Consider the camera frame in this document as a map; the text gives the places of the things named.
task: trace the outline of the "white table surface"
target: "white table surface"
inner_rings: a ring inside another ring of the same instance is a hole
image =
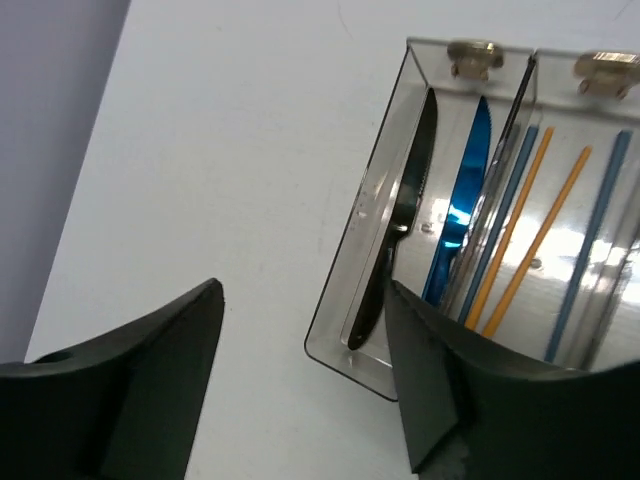
[[[627,0],[133,2],[28,352],[215,276],[189,479],[410,478],[396,404],[304,336],[408,35],[640,50]]]

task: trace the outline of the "black plastic knife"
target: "black plastic knife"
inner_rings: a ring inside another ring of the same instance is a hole
[[[430,88],[400,180],[389,225],[347,341],[351,350],[359,349],[367,341],[380,318],[384,305],[384,287],[391,280],[398,242],[411,233],[418,213],[431,166],[437,125],[438,105],[435,92]]]

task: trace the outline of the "blue straw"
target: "blue straw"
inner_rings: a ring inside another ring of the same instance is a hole
[[[569,315],[571,314],[571,309],[573,308],[576,296],[578,295],[582,276],[589,266],[591,247],[598,236],[600,225],[602,224],[604,214],[607,211],[607,206],[609,205],[609,200],[611,199],[611,194],[615,188],[616,180],[618,179],[618,174],[620,173],[620,169],[624,163],[624,157],[627,154],[630,142],[631,132],[629,130],[623,130],[618,133],[616,141],[613,144],[613,150],[609,157],[609,165],[607,166],[607,171],[605,172],[602,183],[600,184],[600,191],[598,192],[598,197],[593,207],[593,211],[591,212],[591,218],[589,219],[587,230],[584,234],[582,248],[578,254],[576,266],[571,274],[571,280],[569,280],[567,291],[565,293],[564,300],[562,301],[562,306],[560,307],[558,320],[556,321],[553,333],[551,334],[551,339],[549,340],[549,345],[547,346],[547,352],[544,356],[544,359],[547,362],[553,362],[556,358],[556,354],[558,353],[560,340],[562,340],[562,333],[569,321]]]
[[[502,230],[502,225],[504,224],[504,221],[507,218],[507,214],[509,213],[511,202],[513,202],[513,197],[516,194],[516,190],[518,189],[518,185],[520,184],[520,179],[522,178],[522,174],[524,173],[525,167],[527,166],[529,155],[531,155],[531,150],[533,150],[533,144],[535,143],[536,137],[538,136],[538,130],[538,127],[531,126],[527,129],[527,133],[525,134],[524,140],[522,142],[522,147],[520,148],[518,158],[516,159],[516,163],[513,167],[513,172],[511,173],[511,177],[509,178],[509,182],[507,183],[507,188],[505,189],[502,200],[500,201],[500,207],[498,207],[495,221],[493,222],[493,226],[491,227],[491,231],[489,232],[489,236],[487,237],[487,244],[482,251],[480,261],[478,262],[478,268],[473,274],[471,286],[469,287],[467,296],[464,299],[464,303],[462,304],[462,310],[460,311],[460,316],[458,317],[458,323],[462,325],[464,325],[464,322],[469,315],[469,310],[471,310],[473,301],[475,300],[476,294],[478,293],[478,288],[480,288],[482,276],[484,275],[484,271],[487,269],[487,265],[489,264],[489,260],[491,259],[491,254],[493,253],[493,247],[498,241],[500,231]]]

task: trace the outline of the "gray wall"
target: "gray wall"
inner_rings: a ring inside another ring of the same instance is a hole
[[[22,360],[129,0],[0,0],[0,363]]]

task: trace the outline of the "blue plastic knife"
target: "blue plastic knife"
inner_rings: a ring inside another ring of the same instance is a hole
[[[473,206],[478,199],[489,159],[491,115],[487,99],[480,97],[467,146],[451,194],[447,218],[431,262],[422,298],[438,307],[449,281],[451,263],[458,254],[469,228]]]

